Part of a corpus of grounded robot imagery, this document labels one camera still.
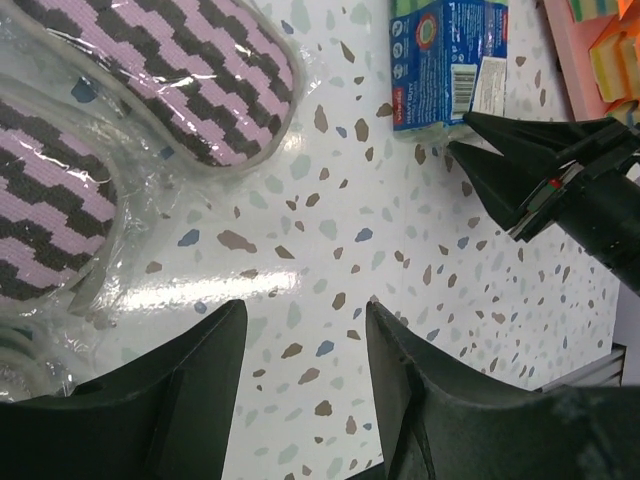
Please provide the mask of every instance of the slipper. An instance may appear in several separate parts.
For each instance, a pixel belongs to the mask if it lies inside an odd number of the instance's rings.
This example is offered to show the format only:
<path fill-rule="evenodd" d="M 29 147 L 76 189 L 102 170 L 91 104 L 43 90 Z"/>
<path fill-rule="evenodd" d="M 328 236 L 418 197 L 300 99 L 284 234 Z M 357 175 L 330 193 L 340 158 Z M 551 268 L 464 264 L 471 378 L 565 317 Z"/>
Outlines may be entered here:
<path fill-rule="evenodd" d="M 105 257 L 119 217 L 113 171 L 76 137 L 0 99 L 0 309 L 29 311 Z"/>
<path fill-rule="evenodd" d="M 255 165 L 291 123 L 292 53 L 235 0 L 4 0 L 0 12 L 200 165 Z"/>

